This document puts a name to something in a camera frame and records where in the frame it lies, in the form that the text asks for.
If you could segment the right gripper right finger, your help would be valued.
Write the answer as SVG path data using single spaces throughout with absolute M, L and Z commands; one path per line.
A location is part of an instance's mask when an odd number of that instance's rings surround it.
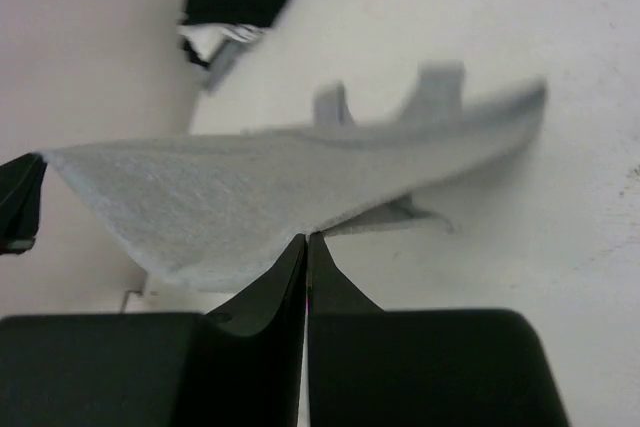
M 565 426 L 542 343 L 507 309 L 386 311 L 308 241 L 313 426 Z

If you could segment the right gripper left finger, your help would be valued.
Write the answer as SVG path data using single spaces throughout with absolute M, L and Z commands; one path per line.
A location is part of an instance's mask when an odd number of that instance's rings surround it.
M 5 426 L 293 426 L 306 241 L 214 310 L 1 322 Z

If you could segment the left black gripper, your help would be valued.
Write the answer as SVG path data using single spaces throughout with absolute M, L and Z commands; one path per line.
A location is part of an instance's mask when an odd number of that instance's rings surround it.
M 1 166 L 1 254 L 21 255 L 35 245 L 47 164 L 29 153 Z

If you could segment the grey tank top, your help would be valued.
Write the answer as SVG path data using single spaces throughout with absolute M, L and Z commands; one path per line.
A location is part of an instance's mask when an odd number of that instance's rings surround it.
M 398 116 L 357 124 L 335 84 L 308 126 L 49 150 L 44 161 L 143 269 L 236 292 L 297 235 L 395 230 L 445 217 L 413 195 L 500 159 L 537 133 L 532 80 L 467 107 L 459 64 L 424 68 Z

